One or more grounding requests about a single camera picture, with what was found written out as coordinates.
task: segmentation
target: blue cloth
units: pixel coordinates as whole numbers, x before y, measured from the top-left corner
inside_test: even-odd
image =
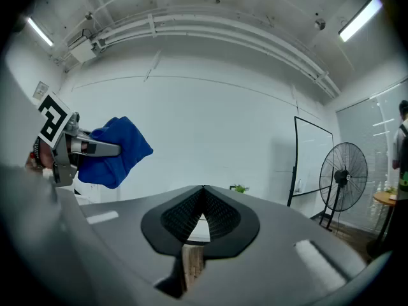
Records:
[[[120,145],[122,153],[115,157],[85,157],[78,174],[82,182],[116,188],[138,162],[153,153],[141,132],[127,117],[112,118],[89,136]]]

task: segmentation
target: fan grille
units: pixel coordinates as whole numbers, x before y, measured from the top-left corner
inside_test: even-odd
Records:
[[[347,171],[350,179],[342,185],[335,181],[336,171]],[[330,210],[333,210],[337,189],[339,199],[334,211],[351,208],[362,196],[367,183],[367,162],[363,152],[352,143],[336,145],[326,156],[320,171],[320,194]]]

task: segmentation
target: ceiling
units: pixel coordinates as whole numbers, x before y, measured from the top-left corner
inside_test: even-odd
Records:
[[[341,90],[398,49],[398,40],[384,11],[344,43],[338,32],[368,0],[36,0],[32,18],[54,41],[50,48],[35,33],[48,54],[70,68],[67,41],[81,29],[93,34],[115,29],[148,13],[194,12],[250,24],[283,39],[312,59]],[[86,20],[91,12],[94,19]],[[326,28],[314,22],[322,18]]]

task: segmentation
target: qr-like tag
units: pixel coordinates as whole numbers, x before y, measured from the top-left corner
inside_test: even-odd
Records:
[[[38,111],[47,119],[38,136],[54,148],[72,112],[54,92],[47,92],[44,95],[38,104]]]

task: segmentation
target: fan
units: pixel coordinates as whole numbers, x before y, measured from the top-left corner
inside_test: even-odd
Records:
[[[367,162],[363,152],[352,143],[340,143],[324,159],[320,171],[320,194],[324,211],[332,210],[327,229],[334,212],[351,208],[362,196],[367,183]]]

